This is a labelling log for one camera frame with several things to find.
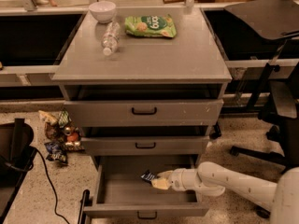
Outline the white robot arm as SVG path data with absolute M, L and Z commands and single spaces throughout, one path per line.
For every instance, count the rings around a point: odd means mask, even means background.
M 151 180 L 156 189 L 193 190 L 218 197 L 229 189 L 270 212 L 271 224 L 299 224 L 299 168 L 275 183 L 205 161 L 197 168 L 165 171 Z

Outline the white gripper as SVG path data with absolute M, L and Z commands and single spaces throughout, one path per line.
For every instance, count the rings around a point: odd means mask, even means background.
M 163 190 L 168 190 L 171 187 L 175 191 L 197 191 L 200 186 L 200 178 L 196 169 L 180 168 L 157 174 L 157 178 L 151 181 L 151 185 L 156 189 Z

